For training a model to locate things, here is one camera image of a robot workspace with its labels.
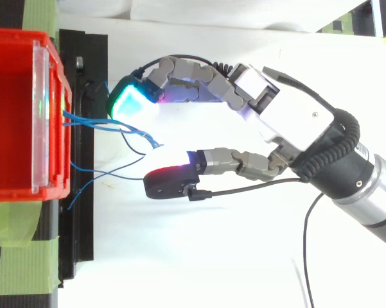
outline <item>silver metal cylinder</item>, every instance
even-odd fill
[[[354,195],[333,202],[386,242],[386,161],[375,155],[374,171],[367,185]]]

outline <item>blue wire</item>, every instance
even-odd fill
[[[78,115],[71,114],[71,113],[69,113],[67,111],[63,111],[63,116],[64,117],[68,117],[69,119],[79,119],[81,121],[97,121],[97,122],[106,122],[106,123],[112,123],[112,124],[117,124],[117,125],[123,125],[123,126],[127,127],[130,130],[138,130],[134,126],[131,126],[131,125],[128,125],[128,124],[125,124],[123,122],[120,122],[120,121],[117,121],[117,120],[113,120],[113,119],[88,119],[86,117],[80,117]]]
[[[104,85],[105,85],[105,88],[107,89],[108,95],[110,96],[110,89],[109,89],[109,85],[107,84],[107,81],[104,82]]]
[[[94,128],[94,129],[104,130],[107,132],[118,132],[118,133],[128,133],[128,134],[134,134],[135,133],[135,134],[138,134],[142,137],[145,137],[148,140],[148,142],[152,145],[153,148],[158,148],[160,146],[159,143],[157,141],[155,141],[150,134],[148,134],[144,131],[141,131],[141,130],[136,130],[136,128],[134,128],[133,126],[127,125],[127,124],[122,123],[122,122],[117,121],[117,120],[86,119],[84,117],[79,117],[77,115],[70,114],[69,112],[66,112],[66,111],[63,111],[63,116],[67,117],[68,119],[70,119],[72,121],[77,122],[77,123],[64,123],[63,124],[64,126],[74,126],[74,125],[82,124],[82,125],[86,125],[88,127]],[[123,130],[115,129],[115,128],[100,127],[100,126],[93,125],[91,123],[113,123],[113,124],[123,125],[123,126],[127,127],[128,129],[130,129],[131,132],[127,132],[127,131],[123,131]]]
[[[79,171],[83,171],[83,172],[97,172],[97,173],[103,173],[104,175],[111,175],[111,176],[115,176],[116,178],[123,178],[125,180],[134,180],[134,181],[140,181],[142,180],[142,178],[127,178],[125,176],[121,176],[121,175],[113,175],[111,172],[106,172],[106,171],[100,171],[100,170],[92,170],[92,169],[83,169],[83,168],[80,168],[78,167],[77,165],[75,165],[73,162],[70,162],[70,164],[77,170]]]
[[[91,183],[93,183],[95,180],[97,180],[98,178],[101,178],[101,177],[103,177],[103,176],[106,176],[106,175],[112,175],[112,173],[113,172],[116,172],[116,171],[118,171],[118,170],[120,170],[120,169],[124,169],[124,168],[126,168],[126,167],[129,167],[129,166],[131,166],[131,165],[134,165],[136,162],[139,162],[140,160],[142,160],[144,158],[144,156],[143,157],[141,157],[141,158],[139,158],[139,159],[137,159],[135,162],[132,162],[132,163],[130,163],[130,164],[128,164],[128,165],[125,165],[125,166],[123,166],[123,167],[119,167],[119,168],[116,168],[115,170],[112,170],[112,171],[110,171],[110,172],[106,172],[104,175],[99,175],[99,176],[96,176],[95,178],[93,178],[92,180],[89,180],[79,191],[78,191],[78,193],[77,193],[77,195],[75,196],[75,198],[72,200],[72,202],[70,203],[70,206],[69,206],[69,210],[71,209],[71,207],[73,206],[73,204],[75,203],[75,201],[77,200],[77,198],[79,197],[79,195],[81,195],[81,193],[83,192],[83,190],[88,186],[88,185],[90,185]]]

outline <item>black coiled cable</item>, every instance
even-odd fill
[[[335,109],[333,114],[334,120],[344,127],[344,138],[302,164],[297,175],[303,182],[311,181],[324,167],[351,153],[360,140],[360,125],[355,117],[341,109]]]
[[[278,76],[277,80],[310,95],[334,115],[334,121],[336,123],[340,123],[344,127],[344,138],[341,141],[309,158],[306,162],[302,163],[301,167],[298,167],[297,175],[303,182],[308,183],[315,178],[324,167],[342,159],[354,150],[360,140],[360,125],[351,114],[344,110],[334,108],[305,84],[287,78],[286,76]]]
[[[213,63],[213,67],[219,72],[221,73],[221,75],[223,75],[224,77],[228,77],[229,73],[232,71],[233,67],[231,65],[228,65],[228,64],[223,64],[223,63],[218,63],[218,62],[214,62]]]

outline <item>screw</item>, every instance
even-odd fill
[[[83,67],[84,67],[83,57],[82,56],[76,57],[76,68],[83,69]]]

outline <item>green light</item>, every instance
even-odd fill
[[[149,101],[133,85],[125,87],[112,107],[111,118],[141,129],[157,114],[158,104]]]

